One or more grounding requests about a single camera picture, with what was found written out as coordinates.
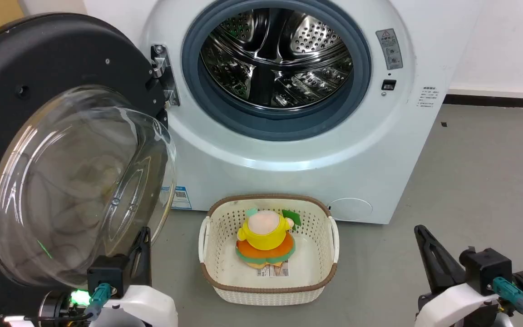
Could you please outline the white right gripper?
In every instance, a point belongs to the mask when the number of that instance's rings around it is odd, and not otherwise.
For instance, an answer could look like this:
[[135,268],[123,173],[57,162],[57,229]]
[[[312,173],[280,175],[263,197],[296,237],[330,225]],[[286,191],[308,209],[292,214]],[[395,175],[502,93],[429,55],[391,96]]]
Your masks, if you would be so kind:
[[414,233],[430,288],[430,292],[419,296],[414,325],[500,327],[502,313],[492,285],[486,287],[488,295],[477,292],[465,283],[465,271],[459,262],[424,225],[415,226]]

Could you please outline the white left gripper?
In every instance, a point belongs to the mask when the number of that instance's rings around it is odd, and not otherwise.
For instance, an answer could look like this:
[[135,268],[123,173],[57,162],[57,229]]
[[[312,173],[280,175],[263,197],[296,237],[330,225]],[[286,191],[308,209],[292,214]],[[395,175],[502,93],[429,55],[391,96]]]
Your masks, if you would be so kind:
[[129,286],[110,299],[91,327],[178,327],[174,300],[152,286],[151,230],[142,227],[129,249]]

